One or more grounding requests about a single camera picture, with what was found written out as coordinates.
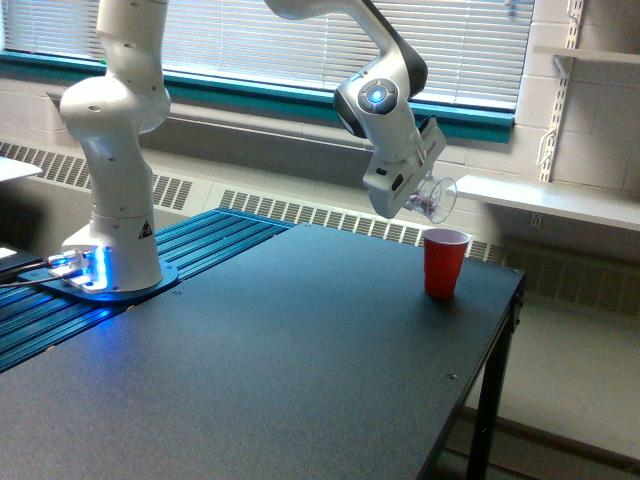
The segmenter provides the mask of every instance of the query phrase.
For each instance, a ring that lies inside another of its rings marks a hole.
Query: shelf
[[[41,172],[42,170],[34,165],[0,157],[0,182],[38,175]]]
[[[581,48],[534,47],[534,53],[555,55],[564,58],[576,58],[589,62],[627,63],[640,65],[640,55],[633,53],[605,52],[601,50],[585,50]]]
[[[500,175],[467,175],[457,185],[462,198],[640,231],[640,198]]]

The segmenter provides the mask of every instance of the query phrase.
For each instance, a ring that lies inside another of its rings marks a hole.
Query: window sill
[[[96,61],[14,52],[0,52],[0,65],[4,75],[64,83],[105,71],[105,66]],[[165,72],[165,85],[175,99],[339,124],[333,110],[333,95],[329,92],[177,72]],[[511,138],[512,113],[415,102],[411,107],[418,123],[435,116],[448,137],[496,143],[509,143]]]

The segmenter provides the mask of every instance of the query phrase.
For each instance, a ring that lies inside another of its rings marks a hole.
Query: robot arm
[[[106,76],[69,88],[61,113],[91,173],[91,222],[63,244],[85,252],[87,274],[72,280],[87,293],[127,292],[162,279],[153,235],[153,175],[138,135],[167,117],[161,48],[167,0],[101,0],[97,34]],[[54,269],[65,275],[77,262]]]
[[[424,60],[400,37],[371,0],[265,2],[275,14],[291,20],[345,13],[353,17],[376,43],[379,56],[336,90],[335,110],[350,133],[368,138],[374,146],[364,184],[376,212],[392,218],[410,196],[412,201],[424,205],[423,195],[416,195],[416,190],[424,185],[423,180],[430,176],[433,163],[446,146],[435,119],[417,129],[409,106],[409,100],[426,84]],[[423,213],[430,216],[429,212],[438,208],[438,199],[431,192],[427,192],[427,196],[430,204]]]

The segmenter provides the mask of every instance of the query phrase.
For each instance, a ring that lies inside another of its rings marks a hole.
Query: table leg
[[[484,480],[486,477],[493,429],[498,416],[504,374],[507,369],[507,360],[509,359],[511,336],[518,321],[517,315],[520,302],[521,295],[518,294],[514,297],[511,308],[507,313],[506,325],[502,329],[498,341],[485,364],[473,442],[469,453],[467,480]]]

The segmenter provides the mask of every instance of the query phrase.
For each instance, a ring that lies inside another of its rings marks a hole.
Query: radiator vent
[[[39,178],[91,190],[91,176],[84,158],[0,142],[0,157],[29,163],[42,170]],[[182,211],[193,182],[165,175],[153,176],[153,203]]]
[[[226,189],[220,207],[255,213],[291,223],[329,228],[421,246],[425,227],[327,205],[270,198]],[[504,246],[472,240],[467,256],[483,262],[522,269],[527,293],[628,316],[640,316],[640,268],[590,261],[553,249]]]

